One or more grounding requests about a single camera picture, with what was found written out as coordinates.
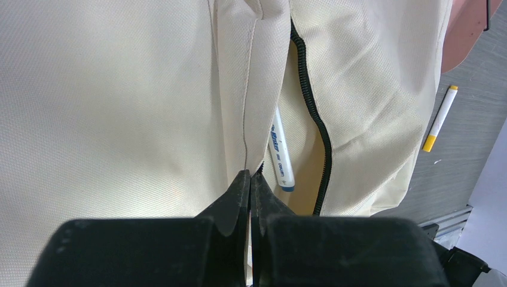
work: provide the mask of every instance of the white wall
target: white wall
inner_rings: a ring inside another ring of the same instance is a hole
[[[507,274],[507,122],[491,150],[469,204],[474,209],[457,247]]]

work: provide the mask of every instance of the blue marker tip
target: blue marker tip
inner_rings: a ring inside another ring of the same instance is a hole
[[[294,187],[282,187],[282,190],[291,193],[294,191]]]

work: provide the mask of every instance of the black plastic object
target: black plastic object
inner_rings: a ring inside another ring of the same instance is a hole
[[[490,13],[491,13],[491,0],[486,0],[486,28],[484,28],[484,32],[490,29]]]
[[[412,222],[277,216],[268,226],[271,286],[447,286]]]
[[[459,248],[448,250],[437,243],[433,247],[451,287],[471,287],[482,272],[488,273],[488,264]]]
[[[295,216],[247,170],[195,218],[65,223],[28,286],[244,287],[249,219],[254,286],[448,286],[412,222]]]
[[[52,236],[28,286],[240,286],[250,174],[196,218],[76,220]]]

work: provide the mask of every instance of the gray surface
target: gray surface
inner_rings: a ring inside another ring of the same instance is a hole
[[[422,222],[466,206],[507,116],[507,1],[465,61],[442,75],[431,124],[449,85],[459,91],[433,150],[419,152],[406,198],[379,216]]]
[[[457,247],[507,274],[507,124],[503,124],[493,150],[470,196],[474,206]]]

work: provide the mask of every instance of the pink object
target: pink object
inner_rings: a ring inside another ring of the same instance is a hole
[[[487,0],[454,0],[442,54],[442,73],[454,69],[468,56],[486,27]],[[502,0],[490,0],[490,17]]]

